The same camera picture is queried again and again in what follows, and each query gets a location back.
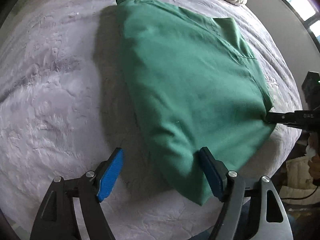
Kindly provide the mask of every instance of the folded green garment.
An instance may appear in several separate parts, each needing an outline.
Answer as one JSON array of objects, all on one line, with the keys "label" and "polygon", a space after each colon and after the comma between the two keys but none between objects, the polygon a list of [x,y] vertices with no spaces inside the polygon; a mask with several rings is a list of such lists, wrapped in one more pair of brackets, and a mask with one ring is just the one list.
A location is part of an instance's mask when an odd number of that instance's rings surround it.
[{"label": "folded green garment", "polygon": [[151,158],[183,196],[212,195],[196,152],[238,170],[269,137],[259,63],[231,18],[157,0],[116,0],[120,64]]}]

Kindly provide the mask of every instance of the plush bedspread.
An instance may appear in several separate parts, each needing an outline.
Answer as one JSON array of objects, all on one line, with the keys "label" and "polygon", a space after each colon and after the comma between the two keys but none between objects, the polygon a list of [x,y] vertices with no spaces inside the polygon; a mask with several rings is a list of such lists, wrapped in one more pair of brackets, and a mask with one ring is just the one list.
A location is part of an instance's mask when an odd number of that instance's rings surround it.
[{"label": "plush bedspread", "polygon": [[[232,17],[259,60],[273,111],[301,109],[294,79],[271,36],[246,6],[160,0],[209,17]],[[0,29],[0,207],[30,231],[52,179],[95,169],[115,147],[123,171],[101,203],[116,239],[188,239],[211,227],[221,203],[199,205],[170,188],[150,163],[123,74],[115,0],[19,0]],[[271,176],[299,130],[277,125],[242,168]],[[78,224],[85,236],[79,202]]]}]

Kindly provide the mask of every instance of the black cable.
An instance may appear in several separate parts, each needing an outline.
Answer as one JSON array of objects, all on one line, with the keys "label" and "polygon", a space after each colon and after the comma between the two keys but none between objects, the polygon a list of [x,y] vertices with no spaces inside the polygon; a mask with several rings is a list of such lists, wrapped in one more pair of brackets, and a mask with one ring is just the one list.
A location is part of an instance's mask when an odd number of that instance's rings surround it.
[{"label": "black cable", "polygon": [[319,186],[316,187],[316,189],[314,190],[314,192],[312,192],[310,195],[306,196],[306,197],[298,197],[298,198],[294,198],[294,197],[285,197],[285,198],[280,198],[281,200],[285,200],[285,199],[291,199],[291,200],[302,200],[302,199],[306,199],[308,197],[311,197],[316,190],[319,188]]}]

